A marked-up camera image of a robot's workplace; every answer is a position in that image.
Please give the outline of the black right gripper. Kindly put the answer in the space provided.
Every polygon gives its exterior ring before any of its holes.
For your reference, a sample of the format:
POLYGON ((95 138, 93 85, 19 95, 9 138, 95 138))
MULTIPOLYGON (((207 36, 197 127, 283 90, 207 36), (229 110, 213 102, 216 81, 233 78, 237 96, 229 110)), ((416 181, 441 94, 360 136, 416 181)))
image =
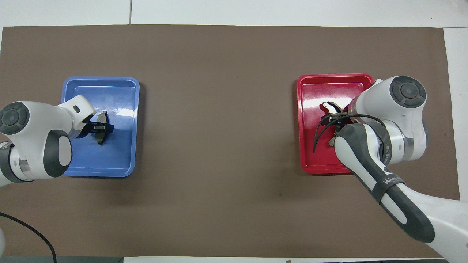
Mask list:
POLYGON ((330 123, 336 120, 336 126, 339 128, 343 128, 345 125, 352 123, 353 116, 351 114, 346 113, 346 115, 337 117, 337 114, 327 114, 321 118, 321 123, 330 123))

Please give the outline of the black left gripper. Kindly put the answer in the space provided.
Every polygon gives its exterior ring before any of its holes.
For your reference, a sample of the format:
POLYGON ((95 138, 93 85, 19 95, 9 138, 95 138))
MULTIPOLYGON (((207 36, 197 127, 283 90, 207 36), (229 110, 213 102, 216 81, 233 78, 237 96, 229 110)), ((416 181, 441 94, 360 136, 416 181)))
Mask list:
MULTIPOLYGON (((87 118, 85 118, 83 120, 84 127, 80 130, 80 133, 75 137, 76 139, 84 138, 89 133, 99 133, 100 132, 100 125, 90 121, 92 117, 93 117, 93 115, 89 115, 87 118)), ((103 126, 103 130, 104 130, 105 133, 113 133, 114 125, 105 124, 103 126)))

